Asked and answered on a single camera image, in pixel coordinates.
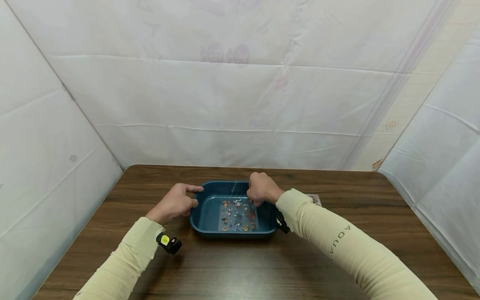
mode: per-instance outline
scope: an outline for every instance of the white fabric backdrop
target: white fabric backdrop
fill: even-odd
[[[124,166],[349,169],[451,0],[8,0]]]
[[[480,293],[480,26],[382,164]]]
[[[0,0],[0,299],[30,299],[121,169]]]

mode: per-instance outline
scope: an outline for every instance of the wooden table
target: wooden table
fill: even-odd
[[[283,189],[319,194],[324,207],[392,250],[438,299],[480,299],[379,173],[141,165],[123,174],[34,299],[73,298],[174,183],[247,180],[253,171],[265,171]],[[277,232],[268,241],[203,240],[186,218],[167,230],[183,247],[175,256],[159,247],[131,299],[366,299],[352,278],[295,234]]]

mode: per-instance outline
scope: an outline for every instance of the small card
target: small card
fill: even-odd
[[[257,208],[246,198],[226,198],[220,207],[218,231],[256,231]]]
[[[312,199],[313,204],[322,206],[322,203],[320,202],[320,197],[317,194],[305,194],[305,195],[309,196]]]

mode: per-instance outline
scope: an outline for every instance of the beige sleeve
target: beige sleeve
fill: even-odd
[[[373,300],[433,300],[432,292],[390,250],[344,218],[297,191],[276,206],[292,232],[307,239],[354,277]]]
[[[162,231],[161,225],[141,217],[74,299],[127,300],[153,259],[158,248],[155,239]]]

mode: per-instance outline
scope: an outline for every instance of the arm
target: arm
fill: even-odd
[[[390,250],[344,218],[297,190],[282,191],[264,173],[250,180],[249,197],[257,205],[262,199],[276,204],[290,230],[353,276],[371,299],[437,299]]]
[[[187,192],[201,192],[203,187],[177,183],[148,214],[127,232],[118,248],[97,269],[75,300],[127,300],[138,278],[153,259],[156,237],[164,232],[160,224],[180,215],[189,216],[198,202]]]
[[[141,217],[74,299],[127,300],[153,259],[158,247],[155,238],[162,231],[163,226]]]

